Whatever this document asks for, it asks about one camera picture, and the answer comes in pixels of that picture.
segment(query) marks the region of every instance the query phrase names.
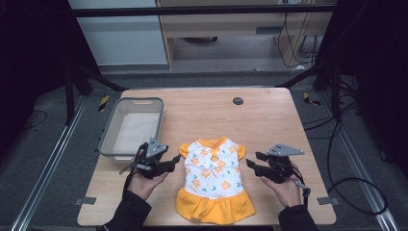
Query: puffed sleeve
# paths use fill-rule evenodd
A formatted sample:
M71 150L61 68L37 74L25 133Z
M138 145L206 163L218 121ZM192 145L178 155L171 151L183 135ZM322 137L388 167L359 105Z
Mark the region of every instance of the puffed sleeve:
M187 157L187 154L189 154L189 143L182 143L179 147L179 153L184 156L184 158Z
M246 147L238 144L238 160L242 159L245 156Z

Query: black cable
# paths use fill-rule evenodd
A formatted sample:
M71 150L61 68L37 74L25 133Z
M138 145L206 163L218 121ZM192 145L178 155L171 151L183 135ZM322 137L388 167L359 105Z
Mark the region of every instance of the black cable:
M316 52L315 47L312 48L312 51L303 51L303 46L305 44L306 38L307 38L307 36L304 36L302 42L300 43L299 54L303 58L310 59L313 55L316 55L318 52Z
M332 184L332 186L328 189L328 193L330 193L332 190L336 191L336 193L348 204L350 205L352 208L354 208L356 211L361 212L363 214L366 215L370 215L370 216L377 216L380 215L382 213L384 213L387 208L388 208L388 202L387 202L387 198L385 197L385 195L383 194L383 192L381 192L378 187L376 187L374 184L372 184L372 182L362 179L362 178L358 178L358 177L346 177L342 180L339 180L338 182L334 182L332 174L331 174L331 169L330 169L330 153L331 153L331 147L333 144L333 140L336 134L336 131L338 130L339 125L341 125L342 123L340 121L338 121L335 125L335 128L333 130L330 142L329 142L329 147L327 150L327 159L326 159L326 165L327 165L327 172L328 172L328 176L329 176L329 180L330 183ZM378 212L372 212L372 211L365 211L363 209L360 209L358 206L356 206L355 204L351 203L348 199L346 199L346 197L336 188L337 186L339 186L340 184L347 182L347 181L362 181L366 184L369 184L371 186L373 186L376 190L378 190L378 192L381 194L381 197L383 198L384 201L384 207L378 211Z
M342 108L342 109L341 109L341 114L343 114L345 111L349 110L349 109L350 109L352 106L354 106L354 105L356 105L356 104L355 104L355 103L350 103L350 104L347 105L346 107ZM320 126L323 126L324 124L327 124L328 122L330 122L331 120L333 120L333 119L335 119L335 118L329 116L329 117L319 118L319 119L316 119L316 120L313 120L313 121L309 121L309 122L304 122L304 123L302 123L302 124L313 123L313 122L317 122L317 121L324 120L324 119L326 119L326 120L325 120L323 123L320 123L320 124L315 125L315 126L313 126L313 127L305 128L304 130L307 131L307 130L312 130L312 129L315 129L315 128L319 128Z
M34 110L33 113L43 113L43 114L44 114L44 118L42 119L42 121L38 122L38 123L35 124L35 125L29 126L29 127L23 127L24 130L35 128L35 127L39 126L40 124L42 124L42 123L45 121L45 119L47 119L47 113L46 113L45 111L42 111L42 110Z
M289 31L288 31L288 26L287 26L287 19L288 19L288 13L285 13L285 19L283 21L282 30L281 30L281 32L279 33L279 36L278 36L278 50L279 50L279 52L281 54L281 57L282 57L282 60L283 60L283 53L282 53L282 50L280 49L280 37L281 37L281 35L282 35L283 31L284 31L284 28L285 28L286 29L286 34L288 36L289 45L291 46L292 55L293 55L294 59L297 60L298 64L296 64L296 65L287 65L285 63L285 61L283 61L283 64L285 65L285 67L296 67L299 64L307 64L307 62L299 61L297 59L294 51L293 51L293 45L292 45L291 37L289 36Z

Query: gray floor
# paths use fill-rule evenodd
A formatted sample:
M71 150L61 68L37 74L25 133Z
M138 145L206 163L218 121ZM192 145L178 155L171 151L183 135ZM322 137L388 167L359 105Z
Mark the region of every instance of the gray floor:
M213 43L179 39L177 46L171 70L145 70L126 75L111 73L106 77L128 88L271 87L284 83L301 71L283 65L271 37L218 38ZM308 59L304 61L302 67L308 68ZM91 83L94 87L91 96L76 95L76 102L84 103L82 115L68 137L69 142L64 146L61 158L55 160L58 164L51 171L52 177L44 185L43 194L38 196L38 204L34 203L35 212L29 217L33 230L86 230L76 221L80 207L73 202L85 196L99 156L99 139L120 96L120 92L109 90L94 81ZM330 116L326 102L330 90L313 92L310 83L313 83L313 77L291 89L305 128L321 123L307 123L309 121ZM312 100L318 100L322 105L305 102L305 91L309 92ZM110 101L104 112L98 112L100 100L106 94L110 96ZM343 102L342 107L345 107L354 101L351 97L345 97ZM335 137L330 149L330 173L335 181L349 176L368 176L387 196L389 211L382 216L368 216L340 199L342 203L334 206L337 221L322 226L320 230L408 230L408 220L405 218L408 214L405 199L408 194L407 179L396 165L381 161L375 140L365 121L358 115L358 107L345 111L342 121L343 130ZM0 166L0 230L1 227L9 230L22 211L50 156L55 153L54 148L64 132L64 123L64 89L41 96L32 117L27 121L27 129L21 131L20 138L10 151L12 158ZM306 131L326 188L331 186L326 161L330 143L328 137L333 129L334 123L329 122ZM368 211L372 206L370 201L376 198L372 188L367 189L366 185L358 182L344 183L339 190L359 208ZM339 197L335 192L330 195ZM384 227L390 224L389 220L393 220L397 227Z

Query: black pole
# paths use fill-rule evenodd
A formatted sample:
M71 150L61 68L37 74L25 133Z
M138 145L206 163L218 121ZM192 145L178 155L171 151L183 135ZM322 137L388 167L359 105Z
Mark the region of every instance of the black pole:
M148 16L185 14L228 14L228 13L324 13L341 10L336 4L303 5L247 5L247 6L200 6L200 7L159 7L120 9L73 9L71 11L47 12L75 17L107 16Z

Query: orange floral print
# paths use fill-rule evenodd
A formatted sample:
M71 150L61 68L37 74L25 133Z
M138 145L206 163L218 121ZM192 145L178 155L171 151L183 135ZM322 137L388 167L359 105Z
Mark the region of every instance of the orange floral print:
M219 167L224 167L225 166L225 162L223 162L222 160L218 161L218 166Z
M201 175L204 176L205 178L209 177L211 175L211 172L207 169L204 169L201 171Z
M237 152L237 147L234 146L234 145L230 146L230 152L231 153L236 153Z
M200 161L198 160L198 158L192 158L191 163L196 166L200 164Z
M200 180L198 180L198 179L193 180L193 181L192 181L192 184L193 184L196 188L198 188L198 187L201 186L201 182L200 182Z
M227 181L222 182L221 186L223 190L229 190L231 188L231 184Z
M202 149L201 152L200 152L200 154L201 154L202 156L207 156L207 155L209 154L209 152L208 152L206 149Z
M222 172L222 167L216 167L216 172L217 172L217 173Z

